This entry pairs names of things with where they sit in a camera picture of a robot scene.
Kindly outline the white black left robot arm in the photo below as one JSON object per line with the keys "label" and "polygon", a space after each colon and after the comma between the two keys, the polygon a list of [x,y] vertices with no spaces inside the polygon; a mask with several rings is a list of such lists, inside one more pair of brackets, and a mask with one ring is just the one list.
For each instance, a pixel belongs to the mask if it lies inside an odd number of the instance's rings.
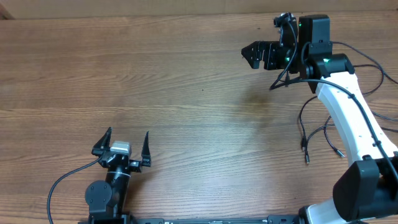
{"label": "white black left robot arm", "polygon": [[129,142],[111,142],[112,128],[108,128],[93,146],[91,153],[98,157],[97,163],[107,169],[106,178],[92,182],[85,191],[89,206],[88,223],[137,223],[134,216],[124,210],[131,174],[141,173],[143,167],[151,166],[149,134],[146,133],[141,159],[131,159]]}

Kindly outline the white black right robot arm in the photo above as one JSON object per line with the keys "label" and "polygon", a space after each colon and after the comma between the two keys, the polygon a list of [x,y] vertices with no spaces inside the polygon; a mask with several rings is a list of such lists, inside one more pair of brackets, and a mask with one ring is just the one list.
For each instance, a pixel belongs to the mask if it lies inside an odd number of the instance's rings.
{"label": "white black right robot arm", "polygon": [[333,53],[324,14],[274,19],[277,41],[255,41],[242,56],[251,68],[278,70],[272,89],[307,83],[326,106],[345,146],[347,171],[330,199],[296,215],[269,215],[266,223],[365,223],[397,214],[397,146],[389,140],[361,93],[353,64]]}

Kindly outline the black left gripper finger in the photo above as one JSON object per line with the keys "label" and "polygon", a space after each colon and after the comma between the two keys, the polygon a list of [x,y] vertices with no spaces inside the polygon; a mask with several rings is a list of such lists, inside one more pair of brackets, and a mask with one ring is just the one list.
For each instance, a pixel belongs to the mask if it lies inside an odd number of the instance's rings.
{"label": "black left gripper finger", "polygon": [[109,127],[105,134],[99,139],[99,141],[92,148],[92,155],[102,156],[106,151],[110,150],[110,140],[112,134],[112,127]]}
{"label": "black left gripper finger", "polygon": [[146,136],[144,138],[144,143],[142,146],[142,166],[151,166],[151,155],[149,149],[149,132],[146,132]]}

